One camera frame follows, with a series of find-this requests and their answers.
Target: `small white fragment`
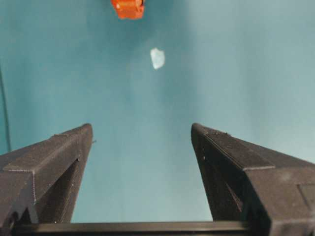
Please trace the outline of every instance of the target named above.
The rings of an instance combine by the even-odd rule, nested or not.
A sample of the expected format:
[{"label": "small white fragment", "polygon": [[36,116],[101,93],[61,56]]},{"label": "small white fragment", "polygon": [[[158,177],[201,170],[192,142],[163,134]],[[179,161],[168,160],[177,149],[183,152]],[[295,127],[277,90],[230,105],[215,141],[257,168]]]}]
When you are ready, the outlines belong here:
[{"label": "small white fragment", "polygon": [[164,66],[165,63],[165,54],[164,51],[160,51],[157,48],[153,48],[150,51],[152,65],[155,70]]}]

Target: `orange block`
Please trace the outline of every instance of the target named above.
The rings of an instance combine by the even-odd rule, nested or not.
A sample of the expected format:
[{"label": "orange block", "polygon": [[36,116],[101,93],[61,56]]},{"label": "orange block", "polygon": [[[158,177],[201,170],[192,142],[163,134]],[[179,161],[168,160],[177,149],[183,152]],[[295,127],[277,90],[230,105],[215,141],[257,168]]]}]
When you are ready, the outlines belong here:
[{"label": "orange block", "polygon": [[141,19],[144,12],[144,0],[111,0],[120,19]]}]

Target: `blue wall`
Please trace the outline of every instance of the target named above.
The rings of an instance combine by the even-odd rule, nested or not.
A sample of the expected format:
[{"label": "blue wall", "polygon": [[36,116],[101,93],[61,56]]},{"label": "blue wall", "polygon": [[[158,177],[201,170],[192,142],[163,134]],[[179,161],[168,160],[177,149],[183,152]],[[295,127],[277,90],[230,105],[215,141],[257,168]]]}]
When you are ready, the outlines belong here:
[{"label": "blue wall", "polygon": [[0,0],[0,64],[13,149],[94,127],[75,222],[211,219],[193,122],[315,161],[313,0]]}]

